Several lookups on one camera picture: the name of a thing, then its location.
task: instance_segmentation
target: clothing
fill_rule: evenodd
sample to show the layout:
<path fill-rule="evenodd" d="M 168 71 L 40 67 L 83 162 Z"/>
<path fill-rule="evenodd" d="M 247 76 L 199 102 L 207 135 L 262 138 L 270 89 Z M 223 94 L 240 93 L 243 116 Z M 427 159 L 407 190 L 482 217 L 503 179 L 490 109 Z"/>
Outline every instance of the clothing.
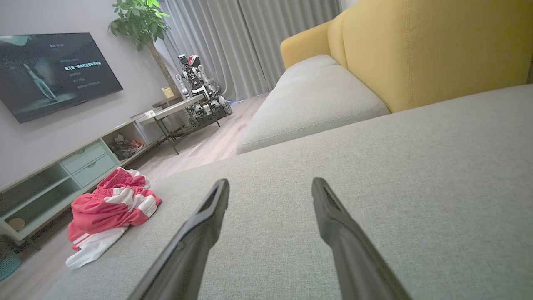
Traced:
<path fill-rule="evenodd" d="M 117 168 L 94 192 L 74 200 L 68 238 L 78 252 L 67 259 L 67 266 L 77 269 L 98 259 L 130 224 L 146 222 L 161 203 L 148 188 L 150 180 L 137 170 Z"/>

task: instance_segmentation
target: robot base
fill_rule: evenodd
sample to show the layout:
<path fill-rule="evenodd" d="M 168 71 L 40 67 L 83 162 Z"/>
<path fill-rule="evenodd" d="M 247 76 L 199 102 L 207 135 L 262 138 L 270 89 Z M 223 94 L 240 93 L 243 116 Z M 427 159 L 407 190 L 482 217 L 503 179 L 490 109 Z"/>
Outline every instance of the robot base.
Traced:
<path fill-rule="evenodd" d="M 213 112 L 208 115 L 190 118 L 189 125 L 191 125 L 191 127 L 193 128 L 198 128 L 198 127 L 201 128 L 201 127 L 205 127 L 207 125 L 213 124 L 217 120 L 220 120 L 223 117 L 230 115 L 231 106 L 227 102 L 225 102 L 224 104 L 213 108 Z"/>

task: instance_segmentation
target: robot wheel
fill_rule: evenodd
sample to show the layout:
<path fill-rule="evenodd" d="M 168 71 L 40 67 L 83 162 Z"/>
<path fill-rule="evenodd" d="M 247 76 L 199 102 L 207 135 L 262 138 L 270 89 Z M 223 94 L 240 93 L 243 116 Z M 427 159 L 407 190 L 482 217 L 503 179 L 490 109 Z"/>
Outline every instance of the robot wheel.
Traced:
<path fill-rule="evenodd" d="M 200 126 L 198 120 L 196 120 L 195 118 L 189 118 L 189 125 L 191 125 L 191 127 L 193 128 Z"/>
<path fill-rule="evenodd" d="M 228 103 L 228 102 L 224 102 L 222 104 L 222 107 L 224 108 L 224 111 L 228 114 L 228 115 L 231 115 L 232 111 L 231 111 L 231 105 Z"/>

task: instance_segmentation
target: humanoid robot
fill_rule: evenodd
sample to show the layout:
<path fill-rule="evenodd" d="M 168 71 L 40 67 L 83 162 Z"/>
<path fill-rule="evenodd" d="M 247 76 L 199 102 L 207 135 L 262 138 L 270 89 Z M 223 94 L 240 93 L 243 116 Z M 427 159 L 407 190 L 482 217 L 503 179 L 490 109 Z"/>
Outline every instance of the humanoid robot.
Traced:
<path fill-rule="evenodd" d="M 215 86 L 214 81 L 207 77 L 204 66 L 200 64 L 200 57 L 193 55 L 187 59 L 185 54 L 182 54 L 179 59 L 183 68 L 183 75 L 177 74 L 176 79 L 184 85 L 182 94 L 188 94 L 190 97 L 198 94 L 204 95 L 204 100 L 189 107 L 193 117 L 189 120 L 190 125 L 197 127 L 197 117 L 213 113 L 216 109 L 222 108 L 226 115 L 230 115 L 232 113 L 230 104 L 220 95 L 218 85 Z"/>

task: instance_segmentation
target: drawer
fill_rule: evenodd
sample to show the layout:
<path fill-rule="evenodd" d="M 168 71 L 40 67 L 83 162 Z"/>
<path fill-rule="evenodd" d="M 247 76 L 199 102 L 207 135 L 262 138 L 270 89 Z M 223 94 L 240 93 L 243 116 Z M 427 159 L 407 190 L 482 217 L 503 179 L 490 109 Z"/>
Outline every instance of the drawer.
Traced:
<path fill-rule="evenodd" d="M 102 147 L 102 145 L 100 145 L 99 142 L 95 142 L 62 160 L 61 164 L 70 174 L 73 174 L 77 170 L 83 168 L 83 166 L 86 164 L 101 157 L 105 153 L 106 150 Z"/>
<path fill-rule="evenodd" d="M 113 159 L 109 155 L 106 155 L 84 167 L 73 177 L 81 187 L 86 187 L 89 183 L 95 181 L 98 177 L 104 175 L 114 167 L 116 166 Z"/>

